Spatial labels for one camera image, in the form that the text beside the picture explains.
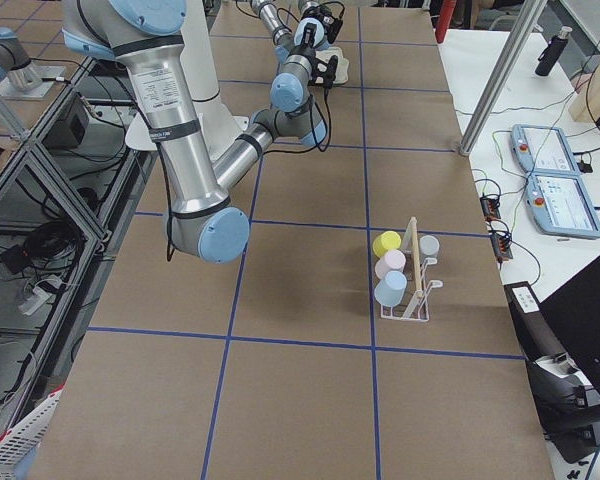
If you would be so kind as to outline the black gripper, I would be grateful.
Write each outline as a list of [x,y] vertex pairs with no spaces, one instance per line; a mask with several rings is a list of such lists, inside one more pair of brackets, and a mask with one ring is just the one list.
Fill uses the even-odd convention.
[[312,85],[331,89],[334,85],[335,72],[337,68],[337,57],[333,56],[328,63],[319,60],[316,56],[312,58]]
[[341,14],[336,17],[332,10],[324,4],[319,5],[314,12],[314,17],[322,24],[326,39],[330,44],[336,41],[340,33],[343,26],[343,14],[344,11],[341,11]]

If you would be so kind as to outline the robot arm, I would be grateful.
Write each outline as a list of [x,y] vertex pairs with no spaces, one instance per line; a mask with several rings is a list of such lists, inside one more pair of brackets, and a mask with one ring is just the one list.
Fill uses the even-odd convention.
[[290,28],[271,1],[254,1],[254,16],[275,47],[279,72],[270,107],[241,126],[223,104],[204,7],[199,1],[67,1],[66,46],[115,61],[128,71],[141,119],[163,165],[170,249],[209,263],[239,257],[249,239],[246,214],[234,207],[231,189],[278,138],[315,147],[329,128],[310,89],[330,88],[339,62],[322,60],[342,25],[315,1],[298,5]]
[[281,18],[281,7],[274,1],[249,1],[253,14],[262,21],[273,43],[290,49],[301,43],[309,25],[315,30],[312,47],[316,50],[329,48],[337,39],[343,26],[346,7],[341,1],[298,1],[300,19],[292,30]]

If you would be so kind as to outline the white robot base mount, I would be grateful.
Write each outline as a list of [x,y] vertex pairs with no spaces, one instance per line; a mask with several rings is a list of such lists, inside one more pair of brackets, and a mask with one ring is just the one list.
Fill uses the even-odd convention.
[[129,20],[142,27],[173,26],[184,40],[181,65],[194,102],[209,155],[217,160],[235,141],[246,146],[244,117],[234,118],[220,96],[208,26],[201,1],[124,1]]

